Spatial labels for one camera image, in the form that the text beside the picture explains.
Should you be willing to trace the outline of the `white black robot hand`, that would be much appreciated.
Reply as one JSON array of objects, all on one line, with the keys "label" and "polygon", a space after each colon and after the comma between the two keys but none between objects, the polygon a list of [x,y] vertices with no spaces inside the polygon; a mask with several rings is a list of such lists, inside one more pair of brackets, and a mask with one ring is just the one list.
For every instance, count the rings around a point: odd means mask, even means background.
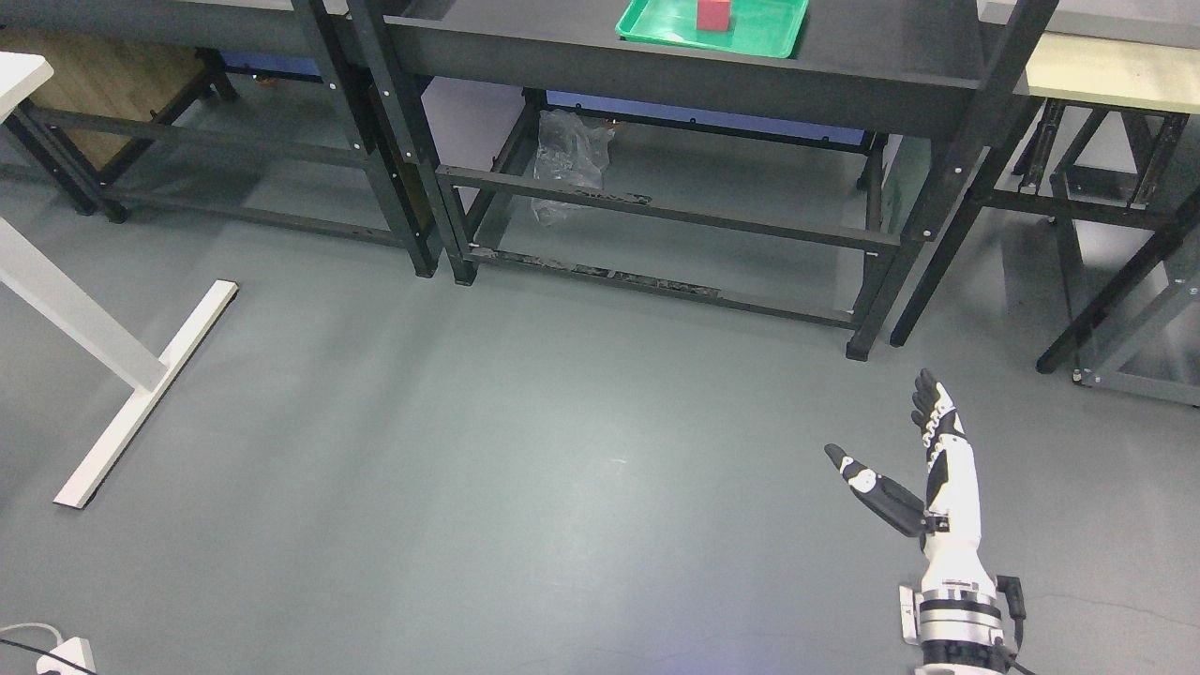
[{"label": "white black robot hand", "polygon": [[926,368],[914,381],[912,404],[911,419],[925,452],[924,495],[900,486],[834,443],[824,446],[826,456],[859,503],[898,533],[918,539],[926,557],[922,591],[955,590],[998,597],[998,587],[979,558],[979,480],[962,416],[946,386]]}]

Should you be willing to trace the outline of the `robot forearm wrist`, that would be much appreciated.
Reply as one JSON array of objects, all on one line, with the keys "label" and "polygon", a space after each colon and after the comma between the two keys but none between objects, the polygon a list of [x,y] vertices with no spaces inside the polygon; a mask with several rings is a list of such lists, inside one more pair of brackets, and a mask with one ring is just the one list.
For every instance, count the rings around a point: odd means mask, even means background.
[{"label": "robot forearm wrist", "polygon": [[1032,674],[1016,661],[1028,619],[1020,577],[996,577],[1007,601],[994,595],[938,589],[896,587],[902,640],[922,651],[914,674]]}]

